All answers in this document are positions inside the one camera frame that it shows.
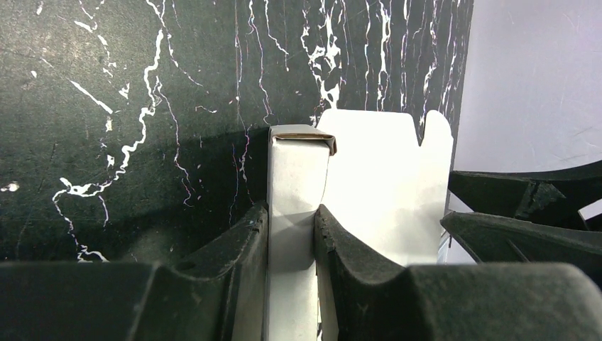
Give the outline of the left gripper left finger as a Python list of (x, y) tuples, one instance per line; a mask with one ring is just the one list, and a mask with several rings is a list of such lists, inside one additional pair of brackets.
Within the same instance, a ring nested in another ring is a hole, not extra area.
[(2, 340), (262, 340), (268, 205), (175, 266), (1, 265)]

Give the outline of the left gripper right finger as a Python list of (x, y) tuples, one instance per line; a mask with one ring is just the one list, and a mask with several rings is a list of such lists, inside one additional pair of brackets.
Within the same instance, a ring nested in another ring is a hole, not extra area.
[(601, 339), (601, 290), (571, 264), (404, 267), (324, 205), (314, 250), (325, 340)]

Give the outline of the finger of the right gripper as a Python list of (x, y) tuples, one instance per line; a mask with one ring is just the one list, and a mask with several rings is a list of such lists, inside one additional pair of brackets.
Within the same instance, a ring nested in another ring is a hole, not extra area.
[(600, 231), (601, 214), (579, 210), (601, 199), (601, 162), (527, 173), (453, 170), (449, 190), (474, 212), (553, 227)]
[(443, 228), (477, 263), (572, 264), (601, 286), (601, 233), (482, 213), (450, 212)]

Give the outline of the white cardboard box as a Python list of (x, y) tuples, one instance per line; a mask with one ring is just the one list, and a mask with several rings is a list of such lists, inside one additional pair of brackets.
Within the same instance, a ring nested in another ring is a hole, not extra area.
[(438, 111), (424, 128), (419, 139), (410, 114), (348, 109), (270, 128), (267, 340), (316, 339), (320, 205), (398, 265), (437, 262), (454, 139)]

